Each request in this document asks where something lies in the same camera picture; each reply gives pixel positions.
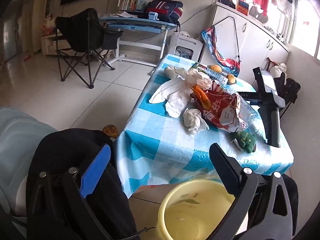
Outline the clear plastic bottle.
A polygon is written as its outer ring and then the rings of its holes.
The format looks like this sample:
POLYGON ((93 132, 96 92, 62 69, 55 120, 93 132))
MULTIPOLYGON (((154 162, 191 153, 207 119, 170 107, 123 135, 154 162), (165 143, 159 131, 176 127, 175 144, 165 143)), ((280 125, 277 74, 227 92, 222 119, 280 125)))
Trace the clear plastic bottle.
POLYGON ((254 110, 252 106, 235 90, 227 88, 226 92, 231 95, 237 95, 240 102, 238 117, 242 120, 241 122, 243 130, 249 128, 249 126, 251 126, 253 122, 259 117, 258 112, 254 110))

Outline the green plush toy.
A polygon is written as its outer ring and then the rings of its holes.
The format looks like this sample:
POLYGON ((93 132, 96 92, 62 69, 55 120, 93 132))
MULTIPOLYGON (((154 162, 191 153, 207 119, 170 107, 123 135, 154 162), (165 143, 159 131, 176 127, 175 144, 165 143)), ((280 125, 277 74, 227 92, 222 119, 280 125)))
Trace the green plush toy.
POLYGON ((256 136, 246 131, 231 133, 232 142, 241 150, 248 154, 256 150, 256 136))

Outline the red snack bag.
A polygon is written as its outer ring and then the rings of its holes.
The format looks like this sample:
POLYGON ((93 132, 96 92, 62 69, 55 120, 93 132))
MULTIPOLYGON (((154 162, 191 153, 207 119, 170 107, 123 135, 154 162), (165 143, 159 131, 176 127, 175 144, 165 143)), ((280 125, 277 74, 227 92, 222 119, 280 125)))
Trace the red snack bag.
POLYGON ((203 109, 194 93, 191 97, 194 98, 204 120, 229 133, 244 131, 242 120, 238 117, 240 102, 236 94, 231 95, 226 92, 221 83, 216 80, 213 81, 211 89, 202 90, 212 104, 209 111, 203 109))

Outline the milk carton box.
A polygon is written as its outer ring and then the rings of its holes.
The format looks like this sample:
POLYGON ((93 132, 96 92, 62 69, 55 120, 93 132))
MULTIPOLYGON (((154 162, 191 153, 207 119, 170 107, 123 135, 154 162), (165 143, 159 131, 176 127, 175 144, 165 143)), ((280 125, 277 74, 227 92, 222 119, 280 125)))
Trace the milk carton box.
POLYGON ((207 66, 204 66, 198 62, 194 63, 191 66, 191 69, 196 69, 199 72, 203 72, 204 74, 208 75, 212 80, 219 81, 222 85, 226 85, 228 82, 227 77, 223 76, 222 74, 208 68, 207 66))

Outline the white tissue ball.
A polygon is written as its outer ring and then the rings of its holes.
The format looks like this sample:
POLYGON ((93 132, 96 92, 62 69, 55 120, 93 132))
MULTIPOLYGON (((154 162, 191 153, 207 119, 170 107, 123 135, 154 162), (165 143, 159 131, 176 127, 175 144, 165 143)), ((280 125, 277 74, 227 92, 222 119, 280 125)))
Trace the white tissue ball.
POLYGON ((183 123, 187 131, 191 135, 196 135, 202 131, 209 129, 209 126, 202 118, 202 114, 198 109, 186 109, 183 113, 183 123))

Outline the orange peel piece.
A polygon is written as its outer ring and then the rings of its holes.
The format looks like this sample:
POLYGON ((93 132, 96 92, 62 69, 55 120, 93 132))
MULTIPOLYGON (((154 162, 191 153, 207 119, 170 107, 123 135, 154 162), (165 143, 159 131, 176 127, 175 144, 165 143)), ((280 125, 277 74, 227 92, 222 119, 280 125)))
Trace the orange peel piece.
POLYGON ((204 91, 201 89, 201 87, 199 87, 198 85, 194 85, 191 87, 191 89, 193 90, 193 93, 201 102, 203 109, 209 111, 211 109, 212 104, 208 99, 208 97, 206 96, 206 94, 204 93, 204 91))

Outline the white paper towel sheet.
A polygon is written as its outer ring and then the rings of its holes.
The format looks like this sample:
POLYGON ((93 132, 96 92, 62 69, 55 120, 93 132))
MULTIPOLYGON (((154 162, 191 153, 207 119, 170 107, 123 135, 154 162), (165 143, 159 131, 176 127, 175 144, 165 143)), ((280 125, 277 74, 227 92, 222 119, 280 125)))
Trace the white paper towel sheet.
POLYGON ((178 118, 191 100, 191 85, 181 78, 171 79, 153 93, 149 103, 165 103, 165 110, 172 118, 178 118))

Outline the white plastic bag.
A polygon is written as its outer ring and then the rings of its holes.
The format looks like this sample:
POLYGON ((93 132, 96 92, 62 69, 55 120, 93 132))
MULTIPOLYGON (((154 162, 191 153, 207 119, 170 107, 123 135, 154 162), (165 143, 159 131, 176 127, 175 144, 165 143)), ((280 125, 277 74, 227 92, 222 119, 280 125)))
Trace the white plastic bag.
POLYGON ((164 72, 169 79, 176 79, 180 77, 182 80, 187 81, 191 86, 198 85, 204 90, 212 88, 212 79, 207 74, 195 68, 185 70, 184 68, 169 65, 164 69, 164 72))

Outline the yellow plastic trash bin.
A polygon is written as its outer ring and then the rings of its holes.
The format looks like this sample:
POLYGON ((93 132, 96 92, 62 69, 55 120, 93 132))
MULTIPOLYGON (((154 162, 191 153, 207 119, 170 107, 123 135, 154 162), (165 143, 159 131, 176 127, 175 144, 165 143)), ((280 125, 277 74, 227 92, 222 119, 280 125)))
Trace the yellow plastic trash bin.
POLYGON ((157 239, 207 239, 235 197, 223 184, 195 179, 174 187, 158 210, 157 239))

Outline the person's black trouser leg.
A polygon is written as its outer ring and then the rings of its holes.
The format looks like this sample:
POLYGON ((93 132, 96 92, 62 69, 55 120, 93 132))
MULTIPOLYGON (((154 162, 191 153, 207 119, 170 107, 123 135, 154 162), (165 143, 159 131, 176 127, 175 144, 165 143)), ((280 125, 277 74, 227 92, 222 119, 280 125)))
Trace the person's black trouser leg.
POLYGON ((28 239, 138 239, 114 155, 93 193, 80 196, 81 177, 105 144, 112 149, 104 132, 81 128, 41 140, 26 184, 28 239))

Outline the black clothes on chair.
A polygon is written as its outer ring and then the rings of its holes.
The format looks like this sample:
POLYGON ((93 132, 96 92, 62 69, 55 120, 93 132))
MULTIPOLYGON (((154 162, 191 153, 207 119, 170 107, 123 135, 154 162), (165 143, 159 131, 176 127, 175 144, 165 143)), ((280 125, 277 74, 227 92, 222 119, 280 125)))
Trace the black clothes on chair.
POLYGON ((280 77, 274 78, 278 95, 285 100, 285 105, 295 103, 301 86, 292 78, 285 78, 282 73, 280 77))

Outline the round brown bun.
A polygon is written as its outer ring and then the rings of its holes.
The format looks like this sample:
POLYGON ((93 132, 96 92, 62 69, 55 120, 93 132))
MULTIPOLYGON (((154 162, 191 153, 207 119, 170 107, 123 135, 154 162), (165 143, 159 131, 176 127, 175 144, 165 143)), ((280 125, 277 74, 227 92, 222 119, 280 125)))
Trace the round brown bun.
POLYGON ((227 83, 229 85, 235 84, 236 83, 236 78, 233 74, 227 74, 226 78, 228 79, 227 83))

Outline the yellow patterned slipper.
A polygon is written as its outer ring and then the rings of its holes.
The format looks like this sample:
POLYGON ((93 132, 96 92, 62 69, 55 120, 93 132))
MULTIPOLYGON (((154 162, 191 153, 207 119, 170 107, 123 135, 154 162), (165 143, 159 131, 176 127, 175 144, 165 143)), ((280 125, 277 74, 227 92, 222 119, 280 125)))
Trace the yellow patterned slipper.
POLYGON ((119 131, 114 125, 106 125, 103 128, 103 132, 111 138, 117 139, 117 137, 119 136, 119 131))

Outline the yellow mango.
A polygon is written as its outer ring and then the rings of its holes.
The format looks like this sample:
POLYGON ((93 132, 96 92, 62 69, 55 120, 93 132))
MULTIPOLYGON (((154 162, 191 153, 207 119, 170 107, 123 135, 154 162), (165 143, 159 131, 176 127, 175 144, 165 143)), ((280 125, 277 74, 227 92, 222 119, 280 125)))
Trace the yellow mango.
POLYGON ((215 72, 217 72, 217 73, 221 73, 221 72, 222 72, 222 68, 221 68, 219 65, 217 65, 217 64, 215 64, 215 65, 208 65, 208 68, 211 69, 211 70, 213 70, 213 71, 215 71, 215 72))

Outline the white storage cabinet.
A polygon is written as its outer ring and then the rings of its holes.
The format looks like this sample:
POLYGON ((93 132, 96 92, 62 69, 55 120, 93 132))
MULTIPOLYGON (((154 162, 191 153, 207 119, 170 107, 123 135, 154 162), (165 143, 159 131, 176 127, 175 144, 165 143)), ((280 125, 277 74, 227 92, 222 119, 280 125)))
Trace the white storage cabinet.
POLYGON ((218 51, 224 57, 240 56, 238 77, 250 84, 254 83, 252 69, 266 69, 269 59, 285 63, 289 57, 289 49, 264 27, 222 3, 215 3, 213 25, 218 51))

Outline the blue checkered tablecloth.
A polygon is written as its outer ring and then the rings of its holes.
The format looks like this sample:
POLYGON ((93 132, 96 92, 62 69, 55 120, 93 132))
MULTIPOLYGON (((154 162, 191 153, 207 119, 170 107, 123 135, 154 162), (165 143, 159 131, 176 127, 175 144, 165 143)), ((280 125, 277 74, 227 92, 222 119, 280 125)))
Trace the blue checkered tablecloth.
POLYGON ((217 143, 225 154, 257 174, 284 173, 293 164, 294 156, 284 136, 280 147, 265 142, 264 126, 256 119, 249 128, 257 135, 254 153, 240 151, 229 135, 210 126, 206 131, 190 135, 182 118, 172 118, 163 102, 151 104, 157 88, 167 82, 167 66, 189 69, 193 61, 166 55, 158 63, 139 97, 129 119, 116 140, 116 163, 124 193, 130 197, 141 186, 182 183, 192 179, 219 180, 210 158, 209 148, 217 143))

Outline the white plastic stool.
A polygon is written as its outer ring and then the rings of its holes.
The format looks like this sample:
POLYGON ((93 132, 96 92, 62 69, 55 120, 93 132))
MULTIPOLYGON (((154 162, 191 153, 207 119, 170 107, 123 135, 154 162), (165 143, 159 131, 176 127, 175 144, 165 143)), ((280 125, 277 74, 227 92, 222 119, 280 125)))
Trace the white plastic stool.
POLYGON ((176 55, 185 59, 198 61, 201 56, 203 43, 192 37, 173 33, 168 46, 168 54, 176 55))

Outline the dark striped backpack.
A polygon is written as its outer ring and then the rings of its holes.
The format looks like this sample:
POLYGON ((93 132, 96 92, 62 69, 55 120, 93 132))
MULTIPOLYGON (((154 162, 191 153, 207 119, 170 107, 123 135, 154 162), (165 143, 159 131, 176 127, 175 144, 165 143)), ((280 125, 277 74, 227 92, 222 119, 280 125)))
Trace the dark striped backpack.
POLYGON ((149 13, 157 13, 157 18, 162 22, 180 26, 179 19, 183 14, 183 3, 175 0, 152 0, 144 8, 144 17, 149 18, 149 13))

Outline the black folding camp chair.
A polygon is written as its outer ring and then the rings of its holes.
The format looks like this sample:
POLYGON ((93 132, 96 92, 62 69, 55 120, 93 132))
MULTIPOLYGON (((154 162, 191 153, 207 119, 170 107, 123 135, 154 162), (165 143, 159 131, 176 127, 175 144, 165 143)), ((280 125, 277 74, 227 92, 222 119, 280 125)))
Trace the black folding camp chair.
POLYGON ((88 8, 71 17, 55 20, 56 55, 60 80, 63 82, 71 72, 89 88, 94 83, 102 66, 115 70, 106 61, 109 51, 118 48, 122 31, 103 27, 97 11, 88 8))

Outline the blue study desk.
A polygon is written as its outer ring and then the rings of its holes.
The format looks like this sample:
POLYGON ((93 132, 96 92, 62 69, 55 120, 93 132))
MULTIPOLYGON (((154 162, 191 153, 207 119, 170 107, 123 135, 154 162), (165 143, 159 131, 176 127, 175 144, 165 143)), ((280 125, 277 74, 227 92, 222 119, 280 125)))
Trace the blue study desk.
POLYGON ((164 48, 167 41, 168 32, 172 29, 177 29, 179 25, 162 22, 159 20, 148 20, 144 18, 134 18, 134 17, 116 17, 116 16, 105 16, 99 18, 100 21, 103 22, 105 27, 110 29, 115 29, 116 31, 142 31, 147 33, 154 33, 156 35, 164 33, 163 42, 161 46, 141 43, 139 41, 124 41, 118 38, 117 40, 117 48, 114 50, 114 58, 109 61, 109 64, 112 64, 116 61, 125 61, 131 62, 135 64, 142 64, 149 67, 156 67, 157 64, 131 59, 124 54, 119 53, 120 45, 122 46, 130 46, 130 47, 139 47, 149 50, 159 51, 159 60, 162 59, 164 54, 164 48))

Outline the row of books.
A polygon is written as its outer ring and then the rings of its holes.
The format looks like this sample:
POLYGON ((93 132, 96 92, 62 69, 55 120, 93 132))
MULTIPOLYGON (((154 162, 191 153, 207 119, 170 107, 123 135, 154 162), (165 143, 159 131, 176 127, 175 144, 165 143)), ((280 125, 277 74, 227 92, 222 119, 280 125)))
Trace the row of books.
POLYGON ((149 0, 118 0, 119 11, 143 11, 149 0))

